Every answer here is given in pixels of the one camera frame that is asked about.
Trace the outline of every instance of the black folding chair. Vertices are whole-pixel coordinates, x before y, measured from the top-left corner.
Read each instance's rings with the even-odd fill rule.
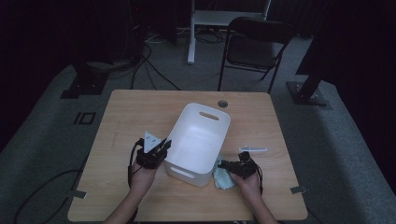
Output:
[[[283,51],[293,36],[291,26],[284,22],[249,17],[232,20],[227,28],[218,91],[221,88],[224,67],[264,72],[261,80],[275,68],[268,88],[270,93]]]

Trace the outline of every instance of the light blue cloth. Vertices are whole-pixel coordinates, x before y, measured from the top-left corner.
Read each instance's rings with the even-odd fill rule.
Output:
[[[230,176],[230,173],[226,169],[219,168],[221,164],[222,156],[219,154],[215,163],[215,169],[213,171],[213,177],[215,178],[216,189],[230,189],[235,186],[235,181]]]

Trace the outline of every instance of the chair seat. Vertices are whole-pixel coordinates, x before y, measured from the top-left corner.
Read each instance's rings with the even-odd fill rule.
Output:
[[[227,61],[236,65],[273,68],[276,65],[274,45],[248,39],[242,35],[233,35],[230,38]]]

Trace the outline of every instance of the black hand-mounted device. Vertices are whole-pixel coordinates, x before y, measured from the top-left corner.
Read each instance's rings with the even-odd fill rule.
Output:
[[[260,179],[260,193],[262,193],[262,169],[250,158],[247,151],[238,154],[240,161],[221,161],[219,168],[228,170],[231,173],[241,176],[243,179],[250,177],[257,172]]]
[[[165,160],[168,155],[168,149],[171,147],[172,140],[166,141],[166,138],[161,141],[160,144],[153,147],[150,151],[145,150],[145,139],[140,138],[135,144],[131,152],[131,158],[129,159],[128,166],[128,185],[131,187],[131,178],[136,172],[138,172],[142,167],[146,169],[157,169],[157,167]],[[136,163],[141,167],[132,173],[132,160],[134,158],[134,151],[136,147],[141,148],[137,150]]]

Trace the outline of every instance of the human arm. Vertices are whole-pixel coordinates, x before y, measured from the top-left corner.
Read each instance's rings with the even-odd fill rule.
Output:
[[[146,169],[136,163],[133,164],[131,188],[117,208],[105,220],[106,224],[127,223],[131,219],[134,211],[136,211],[138,205],[151,187],[156,172],[157,169]]]
[[[276,219],[262,199],[258,176],[251,175],[247,179],[243,179],[239,175],[231,174],[231,177],[239,185],[242,196],[257,221],[260,224],[277,223]]]

